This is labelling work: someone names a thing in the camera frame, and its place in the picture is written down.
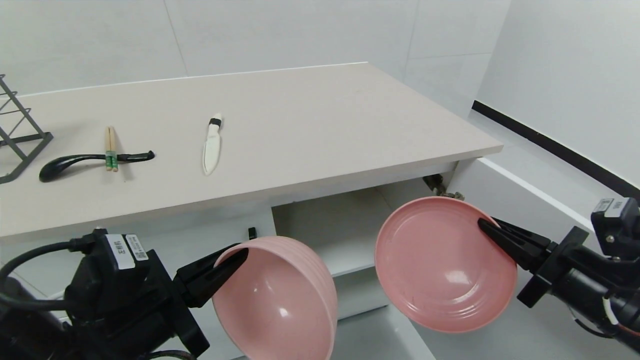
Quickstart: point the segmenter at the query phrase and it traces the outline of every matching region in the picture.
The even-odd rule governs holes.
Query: floor
[[[591,217],[591,211],[600,199],[620,196],[557,156],[474,110],[467,121],[504,144],[502,152],[489,155],[488,159],[586,219]]]

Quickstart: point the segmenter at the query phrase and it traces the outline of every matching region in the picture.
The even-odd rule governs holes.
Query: black ladle
[[[118,162],[122,163],[137,163],[140,161],[147,161],[155,158],[156,154],[153,151],[143,152],[142,154],[119,154]],[[48,183],[55,180],[60,174],[69,166],[83,160],[104,160],[104,154],[84,154],[84,155],[69,155],[62,156],[55,160],[51,160],[40,170],[40,181]]]

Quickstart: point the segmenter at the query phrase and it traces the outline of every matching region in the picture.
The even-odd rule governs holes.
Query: chopsticks
[[[116,131],[113,126],[108,126],[104,135],[105,166],[107,171],[118,172],[118,155],[116,153]]]

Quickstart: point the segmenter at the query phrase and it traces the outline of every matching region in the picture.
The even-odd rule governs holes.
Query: white knife
[[[209,130],[207,131],[207,139],[202,149],[202,168],[205,175],[211,175],[218,164],[220,157],[220,126],[222,125],[222,115],[217,113],[209,121]]]

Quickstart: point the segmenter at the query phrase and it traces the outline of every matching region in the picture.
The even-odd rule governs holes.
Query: label sticker
[[[607,208],[609,208],[609,205],[611,205],[612,202],[613,202],[613,199],[602,199],[602,200],[600,200],[600,202],[598,203],[596,208],[593,210],[593,212],[594,213],[599,213],[601,211],[605,211]]]
[[[105,235],[113,257],[116,258],[118,268],[120,270],[133,269],[136,267],[136,263],[133,261],[133,257],[127,248],[127,244],[124,243],[124,239],[121,234],[107,234]]]
[[[627,201],[629,201],[629,199],[627,198],[613,200],[613,203],[611,204],[611,206],[609,206],[609,209],[605,211],[604,217],[619,218],[620,216],[622,216],[622,209],[624,209],[625,205],[627,205]]]
[[[133,252],[133,256],[136,258],[136,260],[149,260],[145,249],[143,249],[140,240],[138,240],[138,237],[135,234],[127,234],[125,235],[125,238],[127,239],[127,243],[129,243],[131,252]]]

